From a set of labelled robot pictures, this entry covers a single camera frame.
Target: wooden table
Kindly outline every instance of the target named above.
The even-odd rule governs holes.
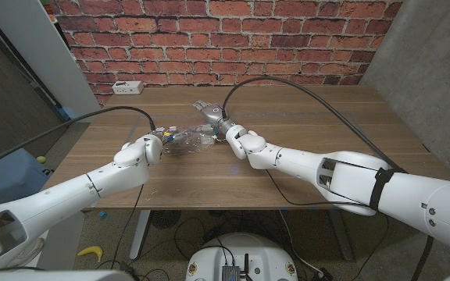
[[[448,171],[371,87],[309,86],[353,122],[385,154],[409,173],[450,180]],[[135,96],[113,96],[106,107],[144,109],[156,126],[197,126],[203,118],[190,107],[196,100],[223,103],[231,87],[146,88]],[[315,153],[372,151],[322,105],[288,86],[249,86],[227,106],[231,118],[272,143]],[[132,111],[102,114],[84,132],[45,188],[87,173],[113,160],[121,146],[149,131],[145,117]],[[142,209],[303,208],[287,203],[265,171],[235,157],[226,141],[203,152],[164,155],[149,167],[137,207]],[[310,184],[272,172],[292,201],[324,201]],[[101,199],[98,208],[132,208],[139,188]]]

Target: yellow banana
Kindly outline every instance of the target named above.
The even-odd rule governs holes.
[[[98,262],[100,262],[100,259],[102,258],[102,255],[103,255],[103,250],[99,246],[87,247],[84,250],[80,251],[79,254],[77,254],[77,255],[80,256],[80,255],[85,255],[85,254],[90,254],[90,253],[97,254]]]

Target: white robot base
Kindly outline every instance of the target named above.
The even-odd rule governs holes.
[[[220,242],[232,252],[234,259],[228,250],[220,247]],[[238,281],[239,276],[246,273],[249,277],[246,279],[254,281],[298,280],[291,256],[273,241],[252,233],[228,233],[204,244],[200,251],[192,255],[185,280]]]

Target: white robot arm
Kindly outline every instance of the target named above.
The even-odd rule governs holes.
[[[450,246],[450,181],[388,169],[376,157],[338,151],[314,154],[269,144],[254,131],[223,119],[219,105],[192,105],[226,135],[239,159],[254,169],[276,169],[311,183],[328,201],[360,215],[389,215]]]
[[[0,204],[0,268],[58,222],[100,198],[139,187],[149,178],[148,165],[159,163],[162,141],[145,135],[125,144],[113,159],[87,174],[37,194]]]

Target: power strip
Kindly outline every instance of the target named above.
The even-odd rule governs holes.
[[[141,81],[117,81],[112,86],[114,94],[140,94],[144,89]]]

